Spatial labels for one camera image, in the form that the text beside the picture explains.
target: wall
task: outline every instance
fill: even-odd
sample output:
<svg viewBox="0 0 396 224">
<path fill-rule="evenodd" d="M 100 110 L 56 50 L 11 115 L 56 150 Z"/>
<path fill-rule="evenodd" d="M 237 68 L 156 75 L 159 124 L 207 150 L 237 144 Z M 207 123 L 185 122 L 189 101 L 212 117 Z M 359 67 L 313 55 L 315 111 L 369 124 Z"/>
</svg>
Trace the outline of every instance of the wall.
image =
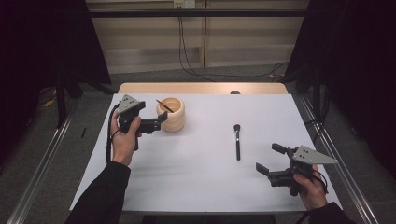
<svg viewBox="0 0 396 224">
<path fill-rule="evenodd" d="M 170 9 L 173 1 L 87 0 L 89 9 Z M 307 0 L 197 0 L 196 8 L 305 9 Z M 178 69 L 178 18 L 92 19 L 110 74 Z M 303 18 L 183 18 L 192 67 L 290 59 Z"/>
</svg>

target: metal rail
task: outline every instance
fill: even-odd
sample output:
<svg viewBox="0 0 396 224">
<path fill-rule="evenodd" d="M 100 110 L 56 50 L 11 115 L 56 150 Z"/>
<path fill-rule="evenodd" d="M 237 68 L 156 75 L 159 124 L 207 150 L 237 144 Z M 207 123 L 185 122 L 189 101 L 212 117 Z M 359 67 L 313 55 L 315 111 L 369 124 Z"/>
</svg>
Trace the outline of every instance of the metal rail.
<svg viewBox="0 0 396 224">
<path fill-rule="evenodd" d="M 39 192 L 44 177 L 46 176 L 47 171 L 50 168 L 50 164 L 53 160 L 55 152 L 61 144 L 64 135 L 69 127 L 71 117 L 77 109 L 78 102 L 79 99 L 72 104 L 72 108 L 66 120 L 64 121 L 64 124 L 56 130 L 51 142 L 49 143 L 47 151 L 44 154 L 43 159 L 35 170 L 35 174 L 33 175 L 28 187 L 26 188 L 16 207 L 14 208 L 14 211 L 8 219 L 7 224 L 22 224 L 26 219 L 27 214 L 29 213 L 29 210 L 35 200 L 35 196 Z"/>
<path fill-rule="evenodd" d="M 305 9 L 91 9 L 92 18 L 127 17 L 304 17 Z"/>
<path fill-rule="evenodd" d="M 306 96 L 303 97 L 302 102 L 304 105 L 305 112 L 308 114 L 309 118 L 314 120 L 315 115 L 313 112 L 313 106 L 309 102 L 308 98 Z M 314 127 L 318 132 L 318 130 L 320 129 L 320 125 L 315 123 Z M 338 150 L 335 147 L 334 143 L 332 142 L 332 139 L 330 138 L 326 129 L 321 128 L 319 135 L 320 135 L 320 140 L 323 143 L 323 146 L 325 147 L 327 152 L 334 159 L 338 160 L 338 164 L 335 166 L 335 169 L 337 170 L 337 173 L 340 175 L 353 203 L 355 204 L 356 208 L 361 214 L 361 218 L 363 219 L 364 223 L 366 224 L 378 223 L 378 220 L 376 219 L 370 204 L 368 203 L 366 197 L 361 192 L 361 189 L 356 184 L 354 178 L 352 177 L 352 174 L 348 171 L 346 164 L 341 158 L 341 155 L 338 153 Z"/>
</svg>

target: black curtain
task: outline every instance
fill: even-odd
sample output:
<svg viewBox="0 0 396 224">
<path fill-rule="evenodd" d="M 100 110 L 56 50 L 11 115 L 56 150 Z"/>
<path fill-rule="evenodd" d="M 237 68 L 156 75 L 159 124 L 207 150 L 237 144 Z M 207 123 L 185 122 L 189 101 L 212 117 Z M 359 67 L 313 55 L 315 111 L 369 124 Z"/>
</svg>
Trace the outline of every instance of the black curtain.
<svg viewBox="0 0 396 224">
<path fill-rule="evenodd" d="M 396 177 L 396 2 L 312 0 L 308 8 L 286 76 L 304 92 L 319 71 L 320 83 Z"/>
<path fill-rule="evenodd" d="M 66 87 L 110 78 L 84 0 L 1 1 L 0 31 L 1 164 L 57 76 Z"/>
</svg>

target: wire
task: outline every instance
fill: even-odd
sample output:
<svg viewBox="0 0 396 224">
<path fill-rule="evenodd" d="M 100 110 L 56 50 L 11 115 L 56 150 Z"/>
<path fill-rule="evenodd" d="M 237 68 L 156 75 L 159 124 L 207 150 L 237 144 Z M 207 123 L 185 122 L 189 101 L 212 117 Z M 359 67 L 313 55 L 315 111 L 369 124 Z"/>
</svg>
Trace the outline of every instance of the wire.
<svg viewBox="0 0 396 224">
<path fill-rule="evenodd" d="M 326 179 L 326 177 L 324 177 L 324 175 L 321 172 L 317 171 L 317 170 L 314 170 L 314 172 L 317 172 L 318 174 L 320 174 L 320 176 L 322 177 L 324 182 L 323 182 L 322 179 L 316 177 L 315 175 L 313 175 L 312 177 L 314 177 L 317 181 L 319 181 L 322 184 L 323 190 L 324 190 L 325 193 L 329 193 L 329 191 L 327 191 L 327 179 Z"/>
<path fill-rule="evenodd" d="M 190 62 L 189 62 L 189 57 L 187 55 L 186 43 L 185 43 L 185 38 L 184 38 L 183 19 L 181 17 L 178 17 L 178 28 L 179 28 L 178 58 L 179 58 L 181 67 L 188 74 L 195 75 L 197 77 L 200 77 L 200 78 L 212 81 L 212 82 L 216 82 L 216 81 L 213 79 L 207 78 L 207 77 L 246 77 L 246 78 L 265 77 L 265 76 L 269 76 L 271 74 L 275 74 L 276 70 L 280 69 L 283 65 L 289 63 L 289 62 L 276 63 L 276 64 L 274 64 L 273 69 L 271 71 L 269 71 L 267 73 L 263 73 L 263 74 L 253 75 L 253 76 L 238 76 L 238 75 L 225 75 L 225 74 L 212 74 L 212 73 L 198 74 L 194 71 L 194 69 L 192 69 Z M 181 61 L 181 45 L 183 45 L 184 56 L 186 58 L 187 65 L 189 66 L 190 71 L 184 67 L 183 62 Z"/>
<path fill-rule="evenodd" d="M 272 82 L 275 81 L 275 76 L 276 76 L 276 74 L 275 74 L 275 71 L 274 71 L 273 76 L 272 76 Z"/>
<path fill-rule="evenodd" d="M 215 82 L 215 80 L 212 80 L 210 78 L 207 77 L 202 77 L 200 75 L 198 75 L 191 67 L 190 62 L 189 62 L 189 57 L 187 56 L 187 51 L 186 51 L 186 43 L 184 41 L 184 28 L 183 28 L 183 19 L 181 17 L 178 17 L 178 33 L 179 33 L 179 39 L 178 39 L 178 60 L 180 61 L 180 65 L 183 68 L 183 70 L 191 75 L 195 75 L 197 77 L 200 77 L 202 79 L 211 81 L 211 82 Z M 183 44 L 183 49 L 184 49 L 184 56 L 186 58 L 187 61 L 187 65 L 189 66 L 190 71 L 188 71 L 184 65 L 183 62 L 181 61 L 181 44 Z"/>
<path fill-rule="evenodd" d="M 329 91 L 328 91 L 327 87 L 325 87 L 323 107 L 322 107 L 322 109 L 320 111 L 320 116 L 321 116 L 322 122 L 320 123 L 319 129 L 318 129 L 317 133 L 315 134 L 315 136 L 314 136 L 314 138 L 312 140 L 312 142 L 314 144 L 317 141 L 317 138 L 318 138 L 319 134 L 324 129 L 324 124 L 325 124 L 325 121 L 326 121 L 326 117 L 327 117 L 327 114 L 329 113 L 329 105 L 330 105 Z"/>
<path fill-rule="evenodd" d="M 119 108 L 120 104 L 114 105 L 113 109 L 110 112 L 110 116 L 108 117 L 108 126 L 107 126 L 107 143 L 106 143 L 106 161 L 109 163 L 111 161 L 111 143 L 113 141 L 114 134 L 116 134 L 120 129 L 116 130 L 113 134 L 111 134 L 111 120 L 113 118 L 113 114 L 117 108 Z"/>
</svg>

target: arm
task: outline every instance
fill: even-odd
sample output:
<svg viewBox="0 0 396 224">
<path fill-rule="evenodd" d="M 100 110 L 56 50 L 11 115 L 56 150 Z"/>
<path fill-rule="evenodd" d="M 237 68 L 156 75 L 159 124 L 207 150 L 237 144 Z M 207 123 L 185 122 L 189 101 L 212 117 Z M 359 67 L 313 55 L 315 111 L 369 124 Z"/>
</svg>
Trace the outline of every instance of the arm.
<svg viewBox="0 0 396 224">
<path fill-rule="evenodd" d="M 310 224 L 351 224 L 355 223 L 338 207 L 336 203 L 328 203 L 322 185 L 314 179 L 313 181 L 302 175 L 294 175 L 294 179 L 302 187 L 300 188 L 300 198 L 308 211 Z"/>
<path fill-rule="evenodd" d="M 134 154 L 135 133 L 141 119 L 135 118 L 128 133 L 121 133 L 117 118 L 118 114 L 114 113 L 111 120 L 113 160 L 78 199 L 66 223 L 119 223 L 131 173 L 128 165 Z"/>
</svg>

